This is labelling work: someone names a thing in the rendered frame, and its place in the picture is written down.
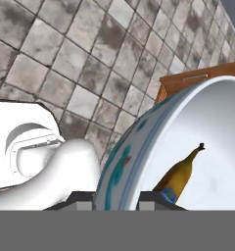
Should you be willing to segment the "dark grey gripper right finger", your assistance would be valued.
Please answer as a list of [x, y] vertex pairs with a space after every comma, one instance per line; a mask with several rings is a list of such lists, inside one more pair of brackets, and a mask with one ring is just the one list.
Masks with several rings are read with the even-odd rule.
[[137, 211], [157, 211], [157, 210], [179, 210], [184, 211], [184, 208], [175, 204], [164, 201], [159, 192], [142, 191], [140, 193], [137, 205]]

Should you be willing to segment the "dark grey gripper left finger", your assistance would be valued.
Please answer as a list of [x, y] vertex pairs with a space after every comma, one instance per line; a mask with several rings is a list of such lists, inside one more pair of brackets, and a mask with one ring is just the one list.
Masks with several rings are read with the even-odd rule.
[[47, 211], [93, 211], [94, 197], [93, 191], [75, 191], [66, 201], [47, 208]]

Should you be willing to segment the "white bowl with teal pattern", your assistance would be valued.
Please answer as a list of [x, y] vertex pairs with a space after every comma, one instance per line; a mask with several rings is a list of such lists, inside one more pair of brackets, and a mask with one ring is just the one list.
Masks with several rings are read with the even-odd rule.
[[98, 210], [133, 210], [169, 169], [199, 145], [176, 205], [235, 211], [235, 76], [183, 89], [153, 106], [119, 139], [95, 195]]

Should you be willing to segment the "yellow banana with blue sticker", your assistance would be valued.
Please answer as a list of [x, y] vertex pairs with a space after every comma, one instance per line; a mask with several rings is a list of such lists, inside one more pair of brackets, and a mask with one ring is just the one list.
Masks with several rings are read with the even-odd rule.
[[166, 202], [175, 204], [190, 179], [193, 161], [202, 150], [205, 150], [204, 142], [200, 143], [185, 159], [173, 165], [153, 191], [159, 192]]

